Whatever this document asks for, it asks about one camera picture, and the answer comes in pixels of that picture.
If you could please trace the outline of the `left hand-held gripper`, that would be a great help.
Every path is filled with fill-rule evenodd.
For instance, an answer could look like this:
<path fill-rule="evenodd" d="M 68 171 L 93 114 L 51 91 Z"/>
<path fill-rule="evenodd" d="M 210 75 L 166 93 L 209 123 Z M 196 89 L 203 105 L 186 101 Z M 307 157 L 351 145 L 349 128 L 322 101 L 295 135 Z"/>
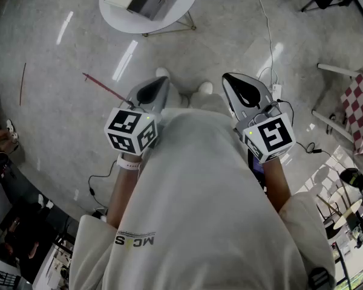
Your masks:
<path fill-rule="evenodd" d="M 143 109 L 113 108 L 104 127 L 111 147 L 119 152 L 141 155 L 159 137 L 159 113 L 165 107 L 169 78 L 155 77 L 133 87 L 128 100 Z"/>

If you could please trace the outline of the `white wristwatch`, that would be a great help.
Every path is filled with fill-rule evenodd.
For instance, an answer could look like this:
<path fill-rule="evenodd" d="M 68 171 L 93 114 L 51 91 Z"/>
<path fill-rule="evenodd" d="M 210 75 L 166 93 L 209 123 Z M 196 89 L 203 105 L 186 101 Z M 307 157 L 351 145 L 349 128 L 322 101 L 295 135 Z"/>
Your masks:
<path fill-rule="evenodd" d="M 117 165 L 125 170 L 140 170 L 141 162 L 131 162 L 123 159 L 122 154 L 117 157 Z"/>

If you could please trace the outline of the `person's left forearm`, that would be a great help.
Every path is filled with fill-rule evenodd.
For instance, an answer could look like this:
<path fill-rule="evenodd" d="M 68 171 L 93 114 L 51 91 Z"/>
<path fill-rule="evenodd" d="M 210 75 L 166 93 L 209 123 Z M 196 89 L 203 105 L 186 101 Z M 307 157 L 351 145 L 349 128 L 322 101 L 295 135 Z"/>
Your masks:
<path fill-rule="evenodd" d="M 118 229 L 131 195 L 136 187 L 139 170 L 120 168 L 112 192 L 106 222 Z"/>

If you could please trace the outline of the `person's light trousers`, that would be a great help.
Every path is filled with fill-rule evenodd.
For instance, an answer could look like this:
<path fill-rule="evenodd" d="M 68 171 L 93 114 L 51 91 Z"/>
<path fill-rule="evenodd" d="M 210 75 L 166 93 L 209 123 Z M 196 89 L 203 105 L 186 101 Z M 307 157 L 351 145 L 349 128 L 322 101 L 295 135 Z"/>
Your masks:
<path fill-rule="evenodd" d="M 211 95 L 201 94 L 197 90 L 192 93 L 190 97 L 186 97 L 182 96 L 177 88 L 171 83 L 166 106 L 162 110 L 162 116 L 164 118 L 171 117 L 195 109 L 217 112 L 232 118 L 229 107 L 221 95 L 214 92 Z"/>

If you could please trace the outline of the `person's white shirt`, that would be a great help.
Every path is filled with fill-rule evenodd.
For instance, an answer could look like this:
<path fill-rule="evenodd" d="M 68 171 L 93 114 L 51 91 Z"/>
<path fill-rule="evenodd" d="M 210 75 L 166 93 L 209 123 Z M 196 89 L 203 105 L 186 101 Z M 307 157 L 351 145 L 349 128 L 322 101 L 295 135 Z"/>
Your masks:
<path fill-rule="evenodd" d="M 335 261 L 307 192 L 278 213 L 232 119 L 167 117 L 118 229 L 82 216 L 70 290 L 333 290 Z"/>

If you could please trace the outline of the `person's right forearm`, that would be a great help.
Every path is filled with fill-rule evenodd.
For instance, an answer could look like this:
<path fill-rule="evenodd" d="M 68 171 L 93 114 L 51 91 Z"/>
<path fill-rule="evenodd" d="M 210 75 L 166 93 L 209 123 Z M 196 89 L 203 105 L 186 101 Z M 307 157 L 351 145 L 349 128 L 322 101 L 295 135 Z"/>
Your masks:
<path fill-rule="evenodd" d="M 284 204 L 291 197 L 291 192 L 280 159 L 275 158 L 264 163 L 263 170 L 267 197 L 274 209 L 279 213 Z"/>

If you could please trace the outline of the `round white table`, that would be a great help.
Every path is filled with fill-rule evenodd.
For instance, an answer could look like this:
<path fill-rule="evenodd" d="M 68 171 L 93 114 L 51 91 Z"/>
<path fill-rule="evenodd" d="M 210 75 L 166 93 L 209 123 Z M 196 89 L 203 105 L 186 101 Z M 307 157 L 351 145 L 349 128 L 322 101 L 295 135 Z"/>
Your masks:
<path fill-rule="evenodd" d="M 99 0 L 99 9 L 107 24 L 117 31 L 147 37 L 162 34 L 164 28 L 174 23 L 184 25 L 183 31 L 195 30 L 196 25 L 189 12 L 194 2 L 195 0 L 166 0 L 153 20 L 106 4 L 104 0 Z"/>

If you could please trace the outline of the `white metal frame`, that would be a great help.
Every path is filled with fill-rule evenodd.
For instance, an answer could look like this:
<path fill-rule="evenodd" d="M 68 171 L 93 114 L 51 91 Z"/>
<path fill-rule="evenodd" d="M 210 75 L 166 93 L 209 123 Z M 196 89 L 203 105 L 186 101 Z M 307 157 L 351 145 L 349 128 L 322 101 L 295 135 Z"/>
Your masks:
<path fill-rule="evenodd" d="M 352 71 L 352 70 L 349 70 L 349 69 L 344 69 L 344 68 L 340 68 L 340 67 L 337 67 L 337 66 L 326 65 L 326 64 L 323 64 L 323 63 L 318 63 L 317 68 L 318 69 L 323 69 L 323 70 L 326 70 L 326 71 L 330 71 L 330 72 L 333 72 L 333 73 L 338 73 L 338 74 L 342 74 L 342 75 L 345 75 L 345 76 L 349 76 L 349 77 L 354 78 L 354 79 L 357 78 L 358 75 L 361 75 L 361 73 L 358 72 L 358 71 Z M 321 115 L 315 109 L 312 110 L 312 115 L 315 116 L 316 118 L 318 118 L 319 120 L 321 120 L 322 122 L 324 122 L 327 126 L 331 127 L 335 131 L 337 131 L 344 138 L 349 140 L 349 142 L 354 143 L 353 136 L 348 131 L 348 129 L 349 129 L 348 126 L 347 127 L 342 127 L 341 124 L 331 120 L 330 118 L 327 118 L 327 117 Z"/>

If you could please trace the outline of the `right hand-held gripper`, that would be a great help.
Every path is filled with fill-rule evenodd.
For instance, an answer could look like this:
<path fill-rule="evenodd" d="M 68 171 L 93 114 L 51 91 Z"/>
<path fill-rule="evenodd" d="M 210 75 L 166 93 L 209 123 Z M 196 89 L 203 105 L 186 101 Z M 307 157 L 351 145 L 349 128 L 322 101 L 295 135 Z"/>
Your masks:
<path fill-rule="evenodd" d="M 288 152 L 296 139 L 292 123 L 279 102 L 261 81 L 241 73 L 227 72 L 222 85 L 237 120 L 235 131 L 247 148 L 247 163 L 260 186 L 266 188 L 263 164 Z"/>

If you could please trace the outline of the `red white checkered cloth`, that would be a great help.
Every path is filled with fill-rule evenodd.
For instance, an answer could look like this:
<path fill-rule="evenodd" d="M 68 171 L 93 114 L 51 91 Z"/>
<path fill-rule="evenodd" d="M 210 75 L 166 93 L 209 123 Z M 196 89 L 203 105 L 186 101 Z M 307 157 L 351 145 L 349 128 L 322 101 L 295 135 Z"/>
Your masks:
<path fill-rule="evenodd" d="M 350 131 L 353 136 L 354 153 L 363 154 L 363 67 L 341 96 Z"/>

